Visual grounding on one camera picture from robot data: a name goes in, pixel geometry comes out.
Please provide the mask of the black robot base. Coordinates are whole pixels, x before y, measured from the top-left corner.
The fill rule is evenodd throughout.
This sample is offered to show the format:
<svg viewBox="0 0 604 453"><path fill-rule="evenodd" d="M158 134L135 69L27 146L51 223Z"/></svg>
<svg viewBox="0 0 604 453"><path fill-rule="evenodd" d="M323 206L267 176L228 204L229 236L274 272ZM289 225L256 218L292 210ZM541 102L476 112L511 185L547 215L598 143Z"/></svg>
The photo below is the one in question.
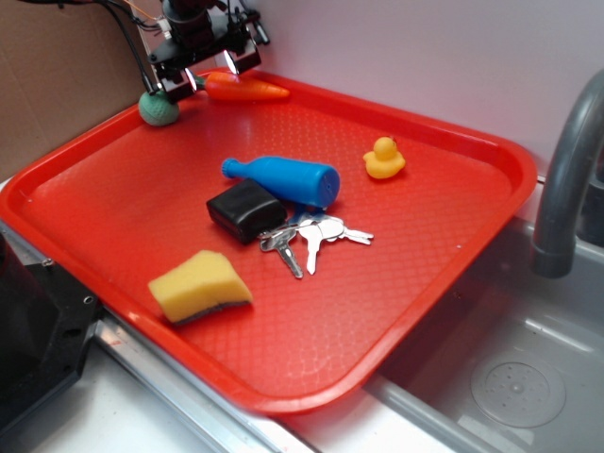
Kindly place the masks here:
<svg viewBox="0 0 604 453"><path fill-rule="evenodd" d="M24 264L1 239L1 433L81 377L99 306L57 263Z"/></svg>

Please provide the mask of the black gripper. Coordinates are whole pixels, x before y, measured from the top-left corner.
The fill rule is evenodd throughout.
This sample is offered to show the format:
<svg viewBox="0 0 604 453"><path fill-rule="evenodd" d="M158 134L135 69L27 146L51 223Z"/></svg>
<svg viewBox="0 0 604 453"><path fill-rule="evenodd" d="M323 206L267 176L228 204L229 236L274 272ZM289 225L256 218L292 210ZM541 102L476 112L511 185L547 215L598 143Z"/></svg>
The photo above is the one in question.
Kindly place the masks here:
<svg viewBox="0 0 604 453"><path fill-rule="evenodd" d="M271 43L260 13L244 1L163 1L161 8L164 40L148 60L172 104L197 92L188 68L221 56L239 76L260 66L259 48Z"/></svg>

